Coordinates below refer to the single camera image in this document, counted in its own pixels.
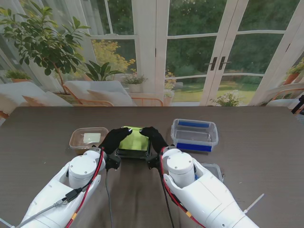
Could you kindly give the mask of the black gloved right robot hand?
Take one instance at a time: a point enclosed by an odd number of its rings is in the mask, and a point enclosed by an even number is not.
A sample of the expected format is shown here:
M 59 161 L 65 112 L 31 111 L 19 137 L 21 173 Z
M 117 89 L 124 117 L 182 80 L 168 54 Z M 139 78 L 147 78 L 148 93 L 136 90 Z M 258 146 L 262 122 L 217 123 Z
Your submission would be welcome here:
M 161 153 L 163 148 L 168 144 L 165 142 L 163 136 L 154 127 L 144 127 L 140 130 L 140 134 L 146 136 L 151 141 L 152 147 L 157 154 Z

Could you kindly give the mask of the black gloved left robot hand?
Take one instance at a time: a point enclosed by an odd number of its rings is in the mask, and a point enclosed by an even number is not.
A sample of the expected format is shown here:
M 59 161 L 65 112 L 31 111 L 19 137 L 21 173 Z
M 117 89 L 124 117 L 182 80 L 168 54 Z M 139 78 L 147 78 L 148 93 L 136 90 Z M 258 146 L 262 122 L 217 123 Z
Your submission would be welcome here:
M 112 154 L 120 145 L 121 141 L 132 133 L 131 128 L 123 127 L 112 129 L 98 146 L 107 155 Z

